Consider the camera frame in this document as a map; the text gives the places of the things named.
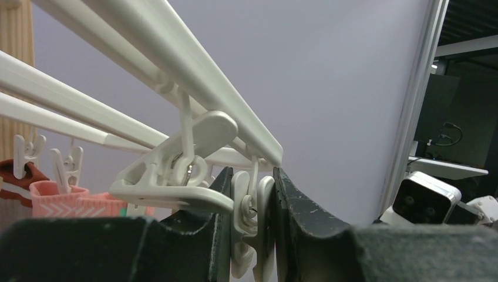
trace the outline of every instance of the clothes peg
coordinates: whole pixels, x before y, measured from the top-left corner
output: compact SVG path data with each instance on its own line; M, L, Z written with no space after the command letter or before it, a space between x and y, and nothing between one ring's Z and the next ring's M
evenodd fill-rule
M267 282L273 272L275 257L274 233L270 231L270 198L274 190L274 179L264 177L255 189L258 175L258 158L253 156L253 170L238 172L232 178L234 197L233 225L231 232L232 276L241 278L251 265L256 252L257 262L253 268L257 282Z
M26 175L24 166L28 162L32 162L38 167L38 159L43 153L46 137L37 135L36 141L33 143L34 135L35 129L32 128L29 133L29 139L26 141L21 135L14 136L14 176L17 179L22 179Z
M69 155L62 158L58 149L49 151L52 157L53 174L57 182L57 188L60 194L68 194L71 192L69 185L77 186L81 175L81 167L83 162L83 148L72 146Z
M199 166L205 162L199 159L209 156L236 136L237 124L231 117L220 111L207 112L192 124L196 175L187 177L192 163L185 166L188 162L183 161L181 165L185 171L175 169L178 168L175 162L184 154L182 133L178 132L120 172L109 193L138 206L229 213L233 209L231 198L199 186L207 173L207 166Z

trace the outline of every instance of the pink sock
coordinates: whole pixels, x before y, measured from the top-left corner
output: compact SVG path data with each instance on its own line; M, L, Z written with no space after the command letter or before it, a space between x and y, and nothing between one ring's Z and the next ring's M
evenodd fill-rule
M0 232L18 220L32 217L33 205L29 185L48 178L33 163L24 167L26 175L22 179L14 176L14 160L0 162L0 177L3 179L0 190Z
M109 193L80 197L76 200L76 217L125 216L128 203L118 200ZM146 207L146 215L154 215L154 208Z
M74 217L76 199L90 194L88 189L70 185L71 193L59 194L54 181L38 181L29 186L33 217Z

